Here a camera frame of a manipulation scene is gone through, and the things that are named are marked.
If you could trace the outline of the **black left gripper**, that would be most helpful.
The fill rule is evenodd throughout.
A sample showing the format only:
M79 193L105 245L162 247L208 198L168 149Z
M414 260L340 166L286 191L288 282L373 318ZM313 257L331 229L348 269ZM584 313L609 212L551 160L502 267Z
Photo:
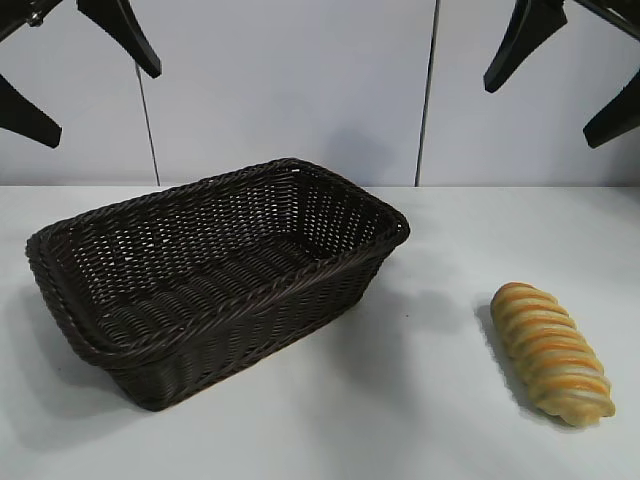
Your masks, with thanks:
M24 25L43 21L41 1L0 0L0 40ZM113 38L151 78L161 75L161 60L146 38L128 0L78 0L81 13ZM21 95L4 77L1 84L1 128L50 148L61 140L62 128Z

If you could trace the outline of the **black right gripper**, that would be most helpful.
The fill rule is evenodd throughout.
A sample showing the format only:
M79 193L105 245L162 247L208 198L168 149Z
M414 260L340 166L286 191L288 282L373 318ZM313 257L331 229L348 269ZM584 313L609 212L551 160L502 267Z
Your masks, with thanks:
M639 34L639 0L576 0L628 35ZM567 23L564 1L517 0L500 46L483 76L484 88L496 92L522 62ZM639 73L583 128L595 149L639 127Z

